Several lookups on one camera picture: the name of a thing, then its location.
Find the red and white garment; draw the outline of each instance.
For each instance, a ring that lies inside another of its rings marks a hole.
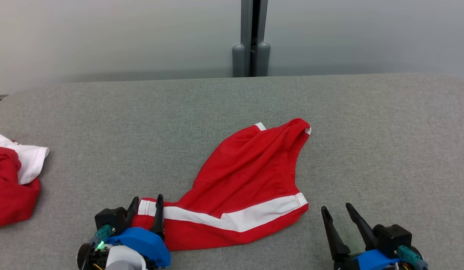
[[[178,202],[165,202],[171,251],[247,244],[292,225],[308,209],[295,186],[295,164],[311,128],[302,119],[262,123],[225,139]],[[155,199],[143,198],[132,226],[149,229]]]
[[[0,134],[0,226],[32,215],[47,155],[47,147],[21,145]]]

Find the red shorts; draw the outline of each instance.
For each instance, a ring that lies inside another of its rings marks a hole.
[[[295,164],[310,125],[261,123],[225,139],[178,202],[164,203],[171,251],[247,244],[292,225],[308,209],[295,186]],[[143,198],[132,226],[149,229],[155,199]]]

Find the white trim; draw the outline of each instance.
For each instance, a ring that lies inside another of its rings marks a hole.
[[[287,215],[306,204],[307,200],[303,194],[298,193],[297,195],[276,198],[253,205],[237,212],[224,213],[220,219],[208,214],[192,212],[176,206],[164,207],[164,218],[194,222],[241,233]],[[138,214],[154,217],[155,202],[148,200],[140,201]]]
[[[263,131],[263,130],[267,129],[267,128],[265,128],[265,126],[261,122],[256,123],[255,125],[259,128],[260,131]]]

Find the gray felt surface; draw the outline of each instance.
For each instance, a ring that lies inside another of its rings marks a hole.
[[[171,269],[332,269],[320,207],[352,252],[351,202],[400,224],[431,269],[464,269],[464,80],[442,75],[262,77],[62,84],[0,102],[0,133],[50,147],[30,220],[0,228],[0,269],[77,269],[93,216],[137,195],[178,200],[235,131],[294,117],[309,210],[252,244],[172,253]]]

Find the blue gripper housing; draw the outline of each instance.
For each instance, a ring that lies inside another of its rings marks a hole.
[[[112,245],[127,246],[150,260],[155,261],[159,268],[170,266],[170,251],[168,251],[162,238],[146,229],[128,228],[118,236],[106,239]]]

